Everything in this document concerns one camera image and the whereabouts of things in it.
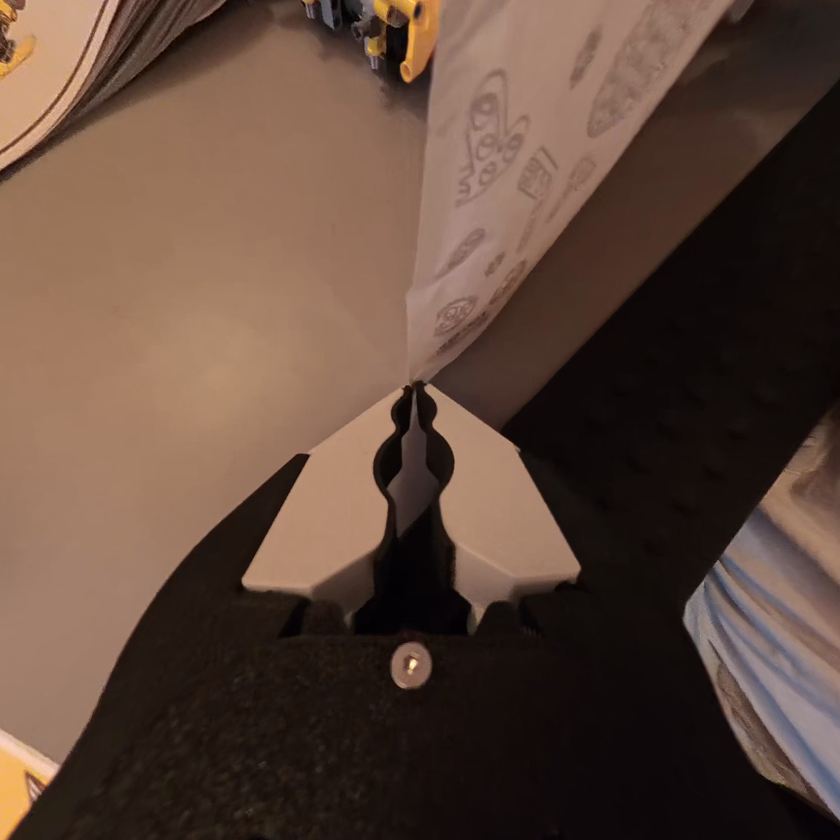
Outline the person in beige shirt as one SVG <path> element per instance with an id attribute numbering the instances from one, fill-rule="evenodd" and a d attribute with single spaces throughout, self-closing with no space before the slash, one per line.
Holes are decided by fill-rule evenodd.
<path id="1" fill-rule="evenodd" d="M 690 597 L 684 622 L 753 768 L 838 823 L 838 405 Z"/>

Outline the yellow black brick car model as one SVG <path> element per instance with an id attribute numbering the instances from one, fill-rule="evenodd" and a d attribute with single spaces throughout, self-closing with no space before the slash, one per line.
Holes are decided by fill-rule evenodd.
<path id="1" fill-rule="evenodd" d="M 308 19 L 360 44 L 374 73 L 411 85 L 438 42 L 440 1 L 302 1 Z"/>

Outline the grey desk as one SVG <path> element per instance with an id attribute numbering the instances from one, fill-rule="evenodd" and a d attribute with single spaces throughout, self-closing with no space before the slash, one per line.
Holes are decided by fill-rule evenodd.
<path id="1" fill-rule="evenodd" d="M 2 729 L 62 763 L 185 556 L 406 383 L 426 88 L 230 2 L 2 180 Z M 434 383 L 503 425 L 838 80 L 838 2 L 715 32 Z"/>

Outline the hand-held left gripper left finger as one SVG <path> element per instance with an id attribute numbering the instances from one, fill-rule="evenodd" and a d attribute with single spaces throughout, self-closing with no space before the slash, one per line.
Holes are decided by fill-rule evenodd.
<path id="1" fill-rule="evenodd" d="M 375 591 L 375 564 L 394 530 L 387 493 L 402 466 L 412 388 L 397 389 L 311 449 L 241 583 L 340 608 Z"/>

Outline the small yellow printed card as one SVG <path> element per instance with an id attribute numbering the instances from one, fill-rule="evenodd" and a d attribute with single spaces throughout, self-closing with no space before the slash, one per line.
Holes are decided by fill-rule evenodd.
<path id="1" fill-rule="evenodd" d="M 60 765 L 1 730 L 1 839 L 8 839 Z"/>

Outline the instruction booklet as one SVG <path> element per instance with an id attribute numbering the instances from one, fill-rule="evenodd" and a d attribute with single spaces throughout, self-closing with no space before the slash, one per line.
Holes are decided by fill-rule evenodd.
<path id="1" fill-rule="evenodd" d="M 2 1 L 1 169 L 124 88 L 223 1 Z"/>

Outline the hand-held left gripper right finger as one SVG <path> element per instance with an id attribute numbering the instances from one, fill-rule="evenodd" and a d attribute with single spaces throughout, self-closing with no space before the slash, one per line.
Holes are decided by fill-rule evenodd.
<path id="1" fill-rule="evenodd" d="M 426 463 L 438 483 L 444 580 L 478 625 L 495 603 L 578 581 L 581 565 L 520 450 L 433 385 L 415 384 Z"/>

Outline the large printed paper bag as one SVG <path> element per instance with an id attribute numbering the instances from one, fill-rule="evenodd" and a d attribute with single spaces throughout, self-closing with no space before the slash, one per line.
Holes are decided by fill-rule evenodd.
<path id="1" fill-rule="evenodd" d="M 406 296 L 410 381 L 496 318 L 731 6 L 443 5 Z"/>

